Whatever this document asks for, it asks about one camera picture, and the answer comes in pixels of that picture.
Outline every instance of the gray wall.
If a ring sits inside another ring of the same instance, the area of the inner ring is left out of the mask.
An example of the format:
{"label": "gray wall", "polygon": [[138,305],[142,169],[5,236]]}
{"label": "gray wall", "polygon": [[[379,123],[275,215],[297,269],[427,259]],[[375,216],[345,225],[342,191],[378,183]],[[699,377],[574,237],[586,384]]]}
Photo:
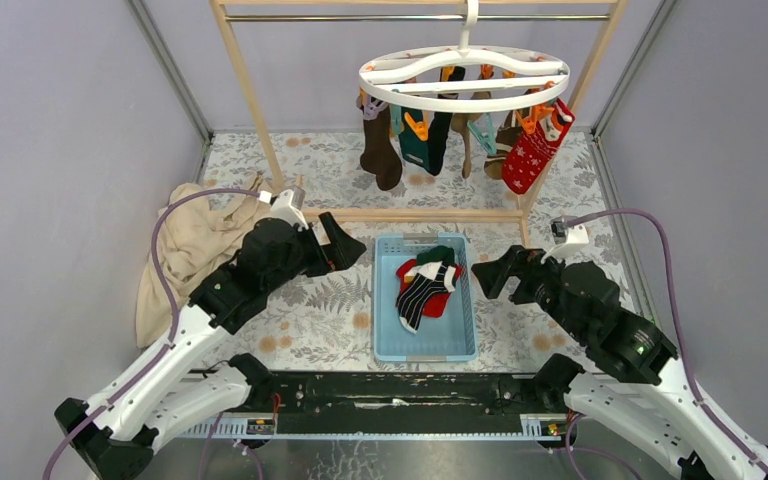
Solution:
{"label": "gray wall", "polygon": [[[136,356],[156,211],[200,140],[123,1],[0,2],[0,480],[39,478],[54,408]],[[55,478],[88,470],[67,451]]]}
{"label": "gray wall", "polygon": [[[701,383],[768,443],[768,2],[680,3],[604,145],[622,203],[670,235]],[[668,319],[657,237],[632,224]]]}
{"label": "gray wall", "polygon": [[[207,0],[146,0],[205,117],[215,130],[253,124]],[[590,125],[628,62],[658,0],[632,0],[618,27],[577,123]],[[537,7],[482,5],[482,13],[602,13],[601,5]],[[452,13],[454,5],[254,6],[231,13]],[[482,23],[472,43],[521,46],[560,57],[573,73],[584,64],[599,24]],[[354,107],[357,70],[379,55],[457,42],[457,23],[237,24],[235,32],[273,130],[360,129]]]}

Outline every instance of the metal rod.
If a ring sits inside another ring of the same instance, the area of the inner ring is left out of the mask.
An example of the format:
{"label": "metal rod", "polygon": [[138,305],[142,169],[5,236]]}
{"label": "metal rod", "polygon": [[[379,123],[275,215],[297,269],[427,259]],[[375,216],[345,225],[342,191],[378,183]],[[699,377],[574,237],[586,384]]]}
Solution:
{"label": "metal rod", "polygon": [[[481,22],[518,22],[518,21],[600,21],[610,20],[610,15],[479,15]],[[463,22],[463,15],[225,15],[225,20],[231,23],[244,22]]]}

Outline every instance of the pile of socks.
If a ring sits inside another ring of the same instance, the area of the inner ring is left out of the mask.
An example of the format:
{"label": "pile of socks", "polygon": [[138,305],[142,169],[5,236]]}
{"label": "pile of socks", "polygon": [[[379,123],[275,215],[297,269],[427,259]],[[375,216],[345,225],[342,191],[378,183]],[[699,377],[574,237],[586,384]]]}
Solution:
{"label": "pile of socks", "polygon": [[440,318],[463,268],[455,263],[455,251],[438,246],[420,253],[396,270],[401,288],[396,299],[399,321],[413,334],[422,317]]}

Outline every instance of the beige cloth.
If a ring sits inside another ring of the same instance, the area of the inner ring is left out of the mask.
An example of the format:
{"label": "beige cloth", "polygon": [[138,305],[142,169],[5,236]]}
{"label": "beige cloth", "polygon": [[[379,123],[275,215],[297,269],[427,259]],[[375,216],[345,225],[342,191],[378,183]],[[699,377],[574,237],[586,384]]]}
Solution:
{"label": "beige cloth", "polygon": [[[272,191],[260,175],[249,189]],[[202,190],[199,185],[186,183],[172,192],[169,203]],[[209,198],[199,197],[176,208],[158,234],[158,259],[178,307],[186,304],[187,296],[216,267],[231,258],[255,222],[269,213],[269,205],[249,195],[233,195],[221,210],[211,210]],[[172,323],[169,300],[150,256],[140,280],[136,320],[140,348],[151,345]]]}

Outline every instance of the blue plastic basket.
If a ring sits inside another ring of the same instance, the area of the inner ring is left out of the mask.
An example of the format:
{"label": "blue plastic basket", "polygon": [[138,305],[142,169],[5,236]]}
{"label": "blue plastic basket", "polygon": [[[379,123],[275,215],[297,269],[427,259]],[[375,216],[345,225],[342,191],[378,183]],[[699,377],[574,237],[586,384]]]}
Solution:
{"label": "blue plastic basket", "polygon": [[[478,355],[466,237],[460,233],[387,234],[375,241],[373,345],[382,362],[467,362]],[[464,272],[440,318],[425,318],[416,334],[399,322],[396,270],[437,245],[452,247]]]}

